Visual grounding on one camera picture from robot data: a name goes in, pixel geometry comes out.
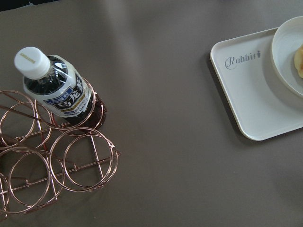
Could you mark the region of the tea bottle in rack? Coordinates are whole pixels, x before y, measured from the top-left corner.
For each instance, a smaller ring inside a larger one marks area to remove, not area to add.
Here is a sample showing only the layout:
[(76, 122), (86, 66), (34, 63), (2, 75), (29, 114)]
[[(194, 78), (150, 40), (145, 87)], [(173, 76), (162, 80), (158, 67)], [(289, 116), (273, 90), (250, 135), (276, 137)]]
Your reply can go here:
[(98, 129), (103, 124), (104, 104), (67, 60), (25, 47), (14, 64), (23, 75), (24, 91), (54, 115), (80, 127)]

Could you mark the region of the white serving tray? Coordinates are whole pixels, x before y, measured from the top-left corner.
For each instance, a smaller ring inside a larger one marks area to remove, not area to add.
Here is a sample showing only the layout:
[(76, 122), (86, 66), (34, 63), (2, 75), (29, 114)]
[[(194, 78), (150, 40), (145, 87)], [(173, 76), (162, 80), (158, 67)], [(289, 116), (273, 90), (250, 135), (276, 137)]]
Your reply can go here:
[(210, 59), (241, 133), (256, 141), (303, 127), (303, 99), (276, 75), (275, 28), (216, 43)]

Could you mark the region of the white plate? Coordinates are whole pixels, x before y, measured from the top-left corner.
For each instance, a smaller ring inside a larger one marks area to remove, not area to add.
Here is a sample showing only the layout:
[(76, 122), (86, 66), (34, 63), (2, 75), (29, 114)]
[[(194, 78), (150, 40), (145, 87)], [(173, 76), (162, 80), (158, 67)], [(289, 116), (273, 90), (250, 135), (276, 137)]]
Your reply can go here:
[(275, 32), (271, 43), (271, 60), (282, 83), (294, 94), (303, 96), (303, 78), (294, 64), (297, 50), (303, 44), (303, 17), (284, 22)]

